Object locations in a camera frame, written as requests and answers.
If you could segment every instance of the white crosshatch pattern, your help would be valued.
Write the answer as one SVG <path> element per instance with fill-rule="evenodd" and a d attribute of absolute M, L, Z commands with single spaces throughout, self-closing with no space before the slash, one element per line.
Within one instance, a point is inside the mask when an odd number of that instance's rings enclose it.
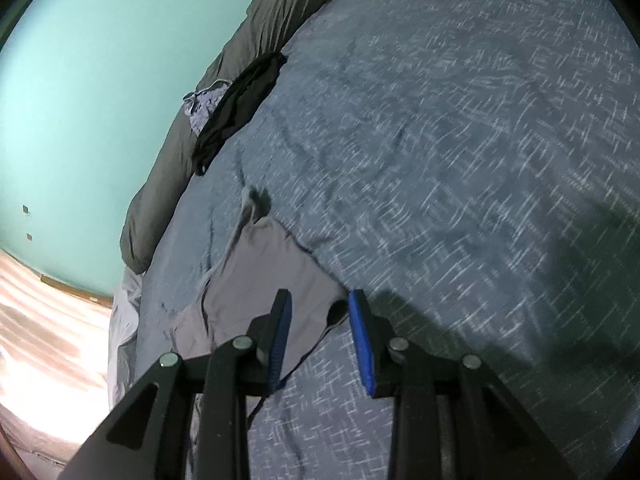
<path fill-rule="evenodd" d="M 285 54 L 156 251 L 137 375 L 251 184 L 399 334 L 477 353 L 602 478 L 640 422 L 640 50 L 612 5 L 333 0 Z M 252 478 L 383 479 L 391 417 L 345 324 L 258 413 Z"/>

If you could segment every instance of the screw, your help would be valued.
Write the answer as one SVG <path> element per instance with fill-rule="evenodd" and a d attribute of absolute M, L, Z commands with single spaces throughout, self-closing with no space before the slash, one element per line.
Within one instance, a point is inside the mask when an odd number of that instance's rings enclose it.
<path fill-rule="evenodd" d="M 248 350 L 253 345 L 253 340 L 247 335 L 239 335 L 233 342 L 233 346 L 236 350 Z"/>
<path fill-rule="evenodd" d="M 396 352 L 404 352 L 409 348 L 409 342 L 404 337 L 394 337 L 389 340 L 389 348 Z"/>
<path fill-rule="evenodd" d="M 469 370 L 478 370 L 482 366 L 482 361 L 477 355 L 469 354 L 462 358 L 462 364 Z"/>
<path fill-rule="evenodd" d="M 166 354 L 162 354 L 160 356 L 160 366 L 162 368 L 171 368 L 178 364 L 178 354 L 174 352 L 167 352 Z"/>

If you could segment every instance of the bed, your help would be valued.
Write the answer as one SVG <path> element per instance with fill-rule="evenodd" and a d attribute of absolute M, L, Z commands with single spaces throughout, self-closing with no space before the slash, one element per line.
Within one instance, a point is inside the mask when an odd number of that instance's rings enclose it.
<path fill-rule="evenodd" d="M 396 332 L 481 356 L 603 478 L 640 423 L 640 49 L 609 0 L 332 0 L 283 53 L 155 251 L 135 378 L 251 185 Z M 252 478 L 383 479 L 391 424 L 342 324 L 257 413 Z"/>

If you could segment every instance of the mattress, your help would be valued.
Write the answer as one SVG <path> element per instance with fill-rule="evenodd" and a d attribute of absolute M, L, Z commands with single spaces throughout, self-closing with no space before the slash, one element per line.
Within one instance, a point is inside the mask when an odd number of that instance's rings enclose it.
<path fill-rule="evenodd" d="M 401 335 L 473 351 L 581 478 L 640 422 L 640 50 L 608 0 L 332 0 L 194 177 L 143 280 L 134 370 L 170 348 L 241 189 Z M 392 403 L 348 325 L 250 430 L 252 478 L 383 479 Z"/>

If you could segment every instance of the light green wall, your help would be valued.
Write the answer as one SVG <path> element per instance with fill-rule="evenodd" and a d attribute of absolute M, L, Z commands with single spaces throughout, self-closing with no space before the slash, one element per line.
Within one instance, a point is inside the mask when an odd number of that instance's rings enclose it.
<path fill-rule="evenodd" d="M 34 0 L 0 52 L 0 247 L 111 293 L 130 199 L 250 1 Z"/>

